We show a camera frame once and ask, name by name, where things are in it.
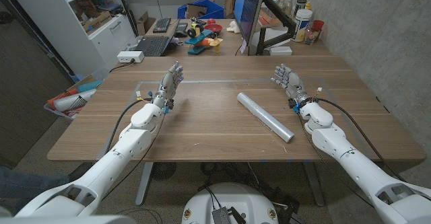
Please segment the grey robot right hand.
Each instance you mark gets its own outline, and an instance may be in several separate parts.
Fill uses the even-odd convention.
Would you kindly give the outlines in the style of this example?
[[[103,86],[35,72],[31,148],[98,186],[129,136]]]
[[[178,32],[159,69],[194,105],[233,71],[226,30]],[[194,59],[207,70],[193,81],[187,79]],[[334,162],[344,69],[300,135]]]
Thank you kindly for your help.
[[[271,80],[284,89],[290,108],[299,110],[310,102],[311,97],[307,94],[302,80],[291,68],[284,64],[276,66],[274,75]]]

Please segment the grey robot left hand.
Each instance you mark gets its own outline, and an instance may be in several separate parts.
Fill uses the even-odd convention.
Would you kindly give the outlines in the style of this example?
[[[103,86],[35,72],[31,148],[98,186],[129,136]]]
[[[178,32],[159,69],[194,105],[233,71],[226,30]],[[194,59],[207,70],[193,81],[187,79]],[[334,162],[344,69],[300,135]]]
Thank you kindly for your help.
[[[164,109],[164,111],[172,110],[174,107],[173,97],[176,94],[178,85],[183,79],[183,67],[179,65],[177,61],[161,79],[152,103]]]

